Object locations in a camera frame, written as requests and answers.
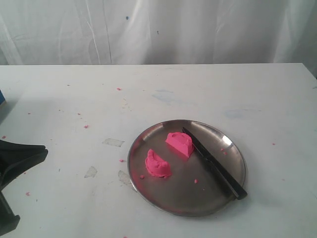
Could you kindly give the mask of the pink dough lump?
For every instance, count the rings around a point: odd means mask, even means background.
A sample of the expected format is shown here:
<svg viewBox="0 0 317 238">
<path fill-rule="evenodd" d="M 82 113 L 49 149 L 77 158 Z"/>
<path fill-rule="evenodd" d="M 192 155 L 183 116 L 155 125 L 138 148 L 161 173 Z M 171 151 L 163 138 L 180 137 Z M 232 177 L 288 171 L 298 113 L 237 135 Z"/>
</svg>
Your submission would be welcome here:
<svg viewBox="0 0 317 238">
<path fill-rule="evenodd" d="M 170 164 L 163 160 L 153 149 L 150 149 L 145 159 L 148 173 L 157 178 L 166 178 L 172 175 Z"/>
<path fill-rule="evenodd" d="M 169 148 L 177 155 L 188 160 L 194 151 L 192 138 L 182 132 L 171 132 L 165 140 Z"/>
</svg>

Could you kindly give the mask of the black knife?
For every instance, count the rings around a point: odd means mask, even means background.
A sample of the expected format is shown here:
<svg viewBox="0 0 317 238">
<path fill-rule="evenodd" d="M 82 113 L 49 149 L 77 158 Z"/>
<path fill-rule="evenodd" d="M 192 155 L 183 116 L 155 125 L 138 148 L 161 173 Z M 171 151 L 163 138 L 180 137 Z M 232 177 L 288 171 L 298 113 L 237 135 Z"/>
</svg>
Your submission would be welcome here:
<svg viewBox="0 0 317 238">
<path fill-rule="evenodd" d="M 182 127 L 185 134 L 191 137 L 195 149 L 201 155 L 205 168 L 218 179 L 219 186 L 224 192 L 230 192 L 237 200 L 247 197 L 243 186 L 226 170 L 224 166 L 205 148 L 205 146 L 188 129 Z"/>
</svg>

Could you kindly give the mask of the blue box at edge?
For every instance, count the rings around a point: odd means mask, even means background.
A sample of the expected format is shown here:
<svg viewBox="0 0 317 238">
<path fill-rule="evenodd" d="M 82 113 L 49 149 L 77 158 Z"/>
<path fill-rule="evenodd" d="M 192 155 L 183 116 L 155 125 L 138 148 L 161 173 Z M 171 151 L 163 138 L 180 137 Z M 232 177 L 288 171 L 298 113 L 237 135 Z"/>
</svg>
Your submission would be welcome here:
<svg viewBox="0 0 317 238">
<path fill-rule="evenodd" d="M 0 91 L 0 107 L 2 107 L 5 103 L 6 103 L 6 99 L 5 99 L 2 91 Z"/>
</svg>

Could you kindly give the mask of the white backdrop curtain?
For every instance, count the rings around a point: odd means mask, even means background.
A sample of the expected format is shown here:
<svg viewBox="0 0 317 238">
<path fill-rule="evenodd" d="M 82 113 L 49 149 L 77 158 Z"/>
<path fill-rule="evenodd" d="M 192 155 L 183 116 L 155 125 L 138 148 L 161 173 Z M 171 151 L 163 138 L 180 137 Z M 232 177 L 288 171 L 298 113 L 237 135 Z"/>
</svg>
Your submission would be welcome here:
<svg viewBox="0 0 317 238">
<path fill-rule="evenodd" d="M 7 64 L 301 62 L 317 66 L 314 0 L 3 0 Z"/>
</svg>

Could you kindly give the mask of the round steel plate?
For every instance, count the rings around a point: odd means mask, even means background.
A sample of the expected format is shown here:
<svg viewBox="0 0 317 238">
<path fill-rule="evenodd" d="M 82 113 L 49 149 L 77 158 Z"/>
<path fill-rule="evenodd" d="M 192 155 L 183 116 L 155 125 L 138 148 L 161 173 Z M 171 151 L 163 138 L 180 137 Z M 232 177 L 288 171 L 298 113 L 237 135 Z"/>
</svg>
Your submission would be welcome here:
<svg viewBox="0 0 317 238">
<path fill-rule="evenodd" d="M 232 140 L 215 127 L 185 119 L 154 124 L 138 135 L 127 158 L 131 183 L 146 201 L 171 214 L 198 217 L 215 213 L 236 198 L 219 186 L 218 179 L 205 168 L 197 150 L 185 160 L 169 148 L 165 142 L 167 135 L 182 132 L 182 127 L 197 137 L 221 165 L 245 185 L 246 163 Z M 171 176 L 157 178 L 148 173 L 145 159 L 150 149 L 170 164 Z"/>
</svg>

